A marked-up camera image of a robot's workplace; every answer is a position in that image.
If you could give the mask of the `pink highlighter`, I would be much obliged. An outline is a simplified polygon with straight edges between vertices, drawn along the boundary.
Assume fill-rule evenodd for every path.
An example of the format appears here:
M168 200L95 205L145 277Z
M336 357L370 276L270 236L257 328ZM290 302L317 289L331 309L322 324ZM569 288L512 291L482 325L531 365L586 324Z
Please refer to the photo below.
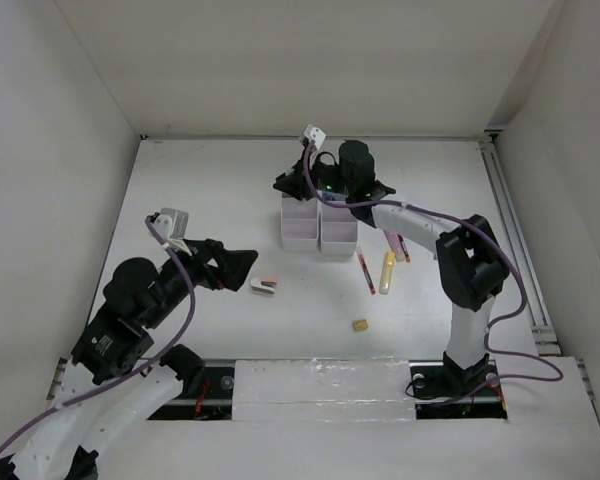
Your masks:
M402 248L399 236L392 231L384 231L387 243L391 251L395 254L397 262L403 262L406 260L404 250Z

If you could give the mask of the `yellow highlighter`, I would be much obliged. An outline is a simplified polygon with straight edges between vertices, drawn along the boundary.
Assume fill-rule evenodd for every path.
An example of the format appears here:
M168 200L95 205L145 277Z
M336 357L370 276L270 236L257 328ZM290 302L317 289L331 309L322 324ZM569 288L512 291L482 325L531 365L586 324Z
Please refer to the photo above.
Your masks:
M381 270L381 276L379 281L378 293L381 295L387 295L390 291L393 269L396 263L396 255L393 251L387 251Z

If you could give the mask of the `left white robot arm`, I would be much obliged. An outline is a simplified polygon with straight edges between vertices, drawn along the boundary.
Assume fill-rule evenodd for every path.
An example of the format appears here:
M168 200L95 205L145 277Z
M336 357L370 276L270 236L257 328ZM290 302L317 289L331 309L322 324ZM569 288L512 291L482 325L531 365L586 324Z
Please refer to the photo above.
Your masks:
M116 267L51 405L0 445L0 479L95 479L121 433L165 402L200 390L205 362L179 342L195 314L195 289L238 291L258 253L213 239L164 246L169 258L161 267L143 257ZM189 310L180 331L147 357L151 330L183 300Z

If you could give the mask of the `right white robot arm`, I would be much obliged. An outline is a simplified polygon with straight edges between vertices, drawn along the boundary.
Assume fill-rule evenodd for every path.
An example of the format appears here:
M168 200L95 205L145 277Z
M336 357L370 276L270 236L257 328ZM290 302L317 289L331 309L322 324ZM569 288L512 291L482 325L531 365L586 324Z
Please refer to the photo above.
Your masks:
M331 164L321 161L317 142L304 139L301 145L300 159L275 179L274 189L299 201L316 199L347 209L359 222L394 232L433 254L452 304L442 381L451 397L476 393L487 375L487 324L510 273L489 221L478 214L461 219L407 203L377 179L375 159L361 141L343 142Z

